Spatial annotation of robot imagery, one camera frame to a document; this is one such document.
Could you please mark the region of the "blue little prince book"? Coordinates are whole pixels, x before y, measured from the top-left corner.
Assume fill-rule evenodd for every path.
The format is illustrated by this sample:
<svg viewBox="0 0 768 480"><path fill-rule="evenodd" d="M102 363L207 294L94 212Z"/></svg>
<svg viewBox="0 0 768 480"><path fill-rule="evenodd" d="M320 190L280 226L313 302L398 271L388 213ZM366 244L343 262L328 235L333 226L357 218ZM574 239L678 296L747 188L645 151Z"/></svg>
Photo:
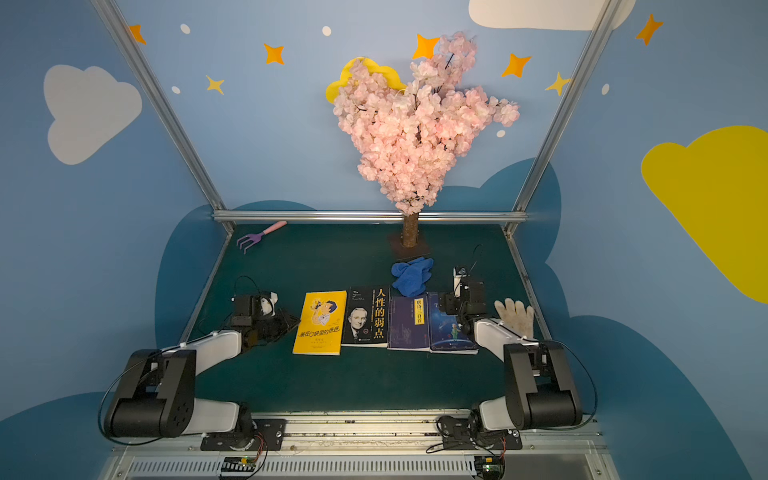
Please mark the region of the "blue little prince book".
<svg viewBox="0 0 768 480"><path fill-rule="evenodd" d="M440 295L430 292L429 304L429 351L437 354L476 355L475 344L460 328L456 315L449 315L440 308Z"/></svg>

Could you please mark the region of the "purple book yellow label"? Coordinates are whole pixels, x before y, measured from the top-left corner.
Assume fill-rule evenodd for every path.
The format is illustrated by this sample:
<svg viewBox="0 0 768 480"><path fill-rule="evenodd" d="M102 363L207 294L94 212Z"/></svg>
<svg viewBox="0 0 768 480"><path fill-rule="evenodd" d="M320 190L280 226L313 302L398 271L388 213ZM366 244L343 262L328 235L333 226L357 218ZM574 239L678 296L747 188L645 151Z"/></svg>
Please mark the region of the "purple book yellow label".
<svg viewBox="0 0 768 480"><path fill-rule="evenodd" d="M394 296L389 306L389 350L428 351L427 296Z"/></svg>

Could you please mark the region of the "blue microfibre cloth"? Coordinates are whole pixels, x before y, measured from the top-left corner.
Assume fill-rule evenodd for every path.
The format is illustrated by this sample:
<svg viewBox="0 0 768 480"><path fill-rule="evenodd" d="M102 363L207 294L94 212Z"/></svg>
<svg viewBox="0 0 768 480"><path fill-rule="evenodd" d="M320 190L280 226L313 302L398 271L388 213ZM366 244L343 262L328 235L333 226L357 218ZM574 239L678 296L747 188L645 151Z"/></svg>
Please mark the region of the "blue microfibre cloth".
<svg viewBox="0 0 768 480"><path fill-rule="evenodd" d="M392 287L404 297L417 297L426 291L426 283L432 277L434 260L419 257L409 262L392 265L391 274L395 277Z"/></svg>

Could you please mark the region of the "black portrait cover book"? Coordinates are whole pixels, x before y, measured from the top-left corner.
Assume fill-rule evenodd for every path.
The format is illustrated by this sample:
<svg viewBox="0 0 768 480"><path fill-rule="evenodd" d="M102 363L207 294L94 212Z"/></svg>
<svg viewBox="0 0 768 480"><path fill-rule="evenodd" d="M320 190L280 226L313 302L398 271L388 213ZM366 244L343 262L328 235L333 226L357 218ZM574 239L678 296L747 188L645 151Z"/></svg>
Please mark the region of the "black portrait cover book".
<svg viewBox="0 0 768 480"><path fill-rule="evenodd" d="M386 348L389 343L390 288L386 285L348 290L341 345Z"/></svg>

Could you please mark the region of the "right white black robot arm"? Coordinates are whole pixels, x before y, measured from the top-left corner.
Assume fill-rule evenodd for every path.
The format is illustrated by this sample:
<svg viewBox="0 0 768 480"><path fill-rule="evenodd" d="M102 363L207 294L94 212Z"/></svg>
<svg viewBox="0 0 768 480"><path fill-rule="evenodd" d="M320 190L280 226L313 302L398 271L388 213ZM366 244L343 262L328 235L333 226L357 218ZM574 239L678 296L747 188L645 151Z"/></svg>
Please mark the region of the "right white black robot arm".
<svg viewBox="0 0 768 480"><path fill-rule="evenodd" d="M503 395L479 404L475 416L486 431L575 429L583 407L564 345L533 337L535 312L521 301L495 301L495 318L453 293L437 296L436 311L446 314L453 331L488 350L503 363Z"/></svg>

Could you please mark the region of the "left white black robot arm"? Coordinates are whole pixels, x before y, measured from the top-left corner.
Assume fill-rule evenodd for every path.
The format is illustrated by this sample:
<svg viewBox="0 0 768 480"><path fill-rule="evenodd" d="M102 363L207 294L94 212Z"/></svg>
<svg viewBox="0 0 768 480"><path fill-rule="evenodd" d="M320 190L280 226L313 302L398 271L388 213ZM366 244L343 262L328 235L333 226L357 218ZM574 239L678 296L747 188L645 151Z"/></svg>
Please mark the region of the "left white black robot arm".
<svg viewBox="0 0 768 480"><path fill-rule="evenodd" d="M116 444L144 445L191 435L230 438L237 449L256 440L250 408L196 396L197 377L251 348L275 342L299 319L279 309L251 324L211 331L165 349L135 351L108 387L97 412L101 435Z"/></svg>

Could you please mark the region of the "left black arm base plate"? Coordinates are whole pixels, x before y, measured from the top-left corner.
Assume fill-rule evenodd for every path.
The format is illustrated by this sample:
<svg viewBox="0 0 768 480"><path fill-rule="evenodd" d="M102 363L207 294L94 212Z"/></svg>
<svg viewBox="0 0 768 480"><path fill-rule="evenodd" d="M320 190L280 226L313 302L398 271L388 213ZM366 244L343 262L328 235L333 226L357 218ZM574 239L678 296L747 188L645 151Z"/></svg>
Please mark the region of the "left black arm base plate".
<svg viewBox="0 0 768 480"><path fill-rule="evenodd" d="M279 451L285 437L285 419L251 419L234 431L207 434L201 451L258 452Z"/></svg>

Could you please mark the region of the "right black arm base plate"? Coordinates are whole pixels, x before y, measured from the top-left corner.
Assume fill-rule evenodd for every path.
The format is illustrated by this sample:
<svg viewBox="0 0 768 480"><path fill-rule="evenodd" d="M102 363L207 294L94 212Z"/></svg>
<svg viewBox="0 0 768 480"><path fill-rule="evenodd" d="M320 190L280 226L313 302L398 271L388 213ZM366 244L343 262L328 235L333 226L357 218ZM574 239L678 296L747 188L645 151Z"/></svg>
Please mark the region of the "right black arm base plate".
<svg viewBox="0 0 768 480"><path fill-rule="evenodd" d="M516 429L487 430L479 418L472 414L468 418L443 415L436 421L441 437L438 450L521 450L522 436Z"/></svg>

